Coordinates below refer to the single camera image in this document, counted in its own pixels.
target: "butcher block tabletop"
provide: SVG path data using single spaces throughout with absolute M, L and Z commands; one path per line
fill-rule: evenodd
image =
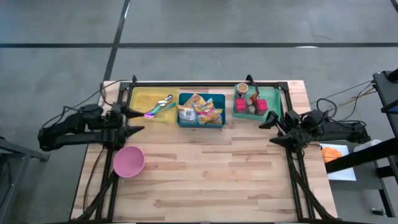
M 299 114 L 309 111 L 304 82 L 286 82 L 294 110 Z M 116 101 L 118 90 L 119 83 L 106 88 L 107 102 Z M 179 92 L 224 94 L 226 125 L 223 129 L 190 129 L 177 123 L 129 121 L 131 126 L 145 126 L 126 146 L 142 149 L 146 163 L 138 176 L 119 179 L 113 221 L 296 222 L 285 149 L 269 142 L 277 136 L 277 129 L 259 129 L 260 121 L 232 117 L 233 87 L 181 87 Z M 88 146 L 71 218 L 83 212 L 85 189 L 101 150 L 99 144 Z M 105 157 L 106 150 L 88 188 L 86 207 L 100 189 Z M 304 161 L 311 191 L 337 217 L 319 147 L 306 148 Z M 308 217 L 302 191 L 300 198 L 304 217 Z

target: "white paper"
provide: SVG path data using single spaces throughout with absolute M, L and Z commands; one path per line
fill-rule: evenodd
M 330 147 L 336 149 L 341 152 L 342 156 L 347 156 L 349 154 L 347 146 L 343 145 L 335 145 L 335 144 L 320 144 L 322 147 Z M 333 172 L 328 174 L 329 180 L 348 180 L 348 181 L 356 181 L 354 169 L 348 168 L 345 170 L 340 170 L 337 172 Z

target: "blue tray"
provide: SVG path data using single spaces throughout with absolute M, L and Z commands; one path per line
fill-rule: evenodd
M 225 125 L 225 95 L 224 94 L 210 94 L 210 93 L 197 93 L 205 101 L 208 101 L 210 98 L 213 99 L 214 107 L 219 109 L 223 109 L 223 113 L 221 114 L 221 118 L 223 119 L 223 124 L 190 124 L 190 123 L 180 123 L 180 116 L 177 115 L 177 123 L 182 128 L 223 128 Z M 189 100 L 189 98 L 193 95 L 193 93 L 181 93 L 178 99 L 178 104 L 183 105 L 185 102 Z

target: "orange object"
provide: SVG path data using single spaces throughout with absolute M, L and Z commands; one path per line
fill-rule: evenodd
M 333 149 L 330 147 L 324 147 L 322 149 L 322 157 L 325 163 L 334 161 L 335 159 L 340 158 L 341 156 L 343 155 L 337 149 Z

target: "metal stand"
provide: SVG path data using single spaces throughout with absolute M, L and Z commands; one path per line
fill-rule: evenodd
M 15 172 L 12 172 L 13 177 L 9 183 L 9 190 L 7 190 L 4 202 L 0 207 L 0 223 L 9 223 L 8 219 L 15 203 L 17 190 L 24 178 L 30 158 L 37 158 L 40 159 L 41 162 L 47 162 L 49 160 L 49 155 L 18 146 L 17 144 L 6 141 L 4 138 L 0 138 L 0 149 L 3 150 L 2 154 L 5 154 L 7 157 L 6 159 L 14 158 L 16 160 L 20 160 L 18 161 L 18 169 Z

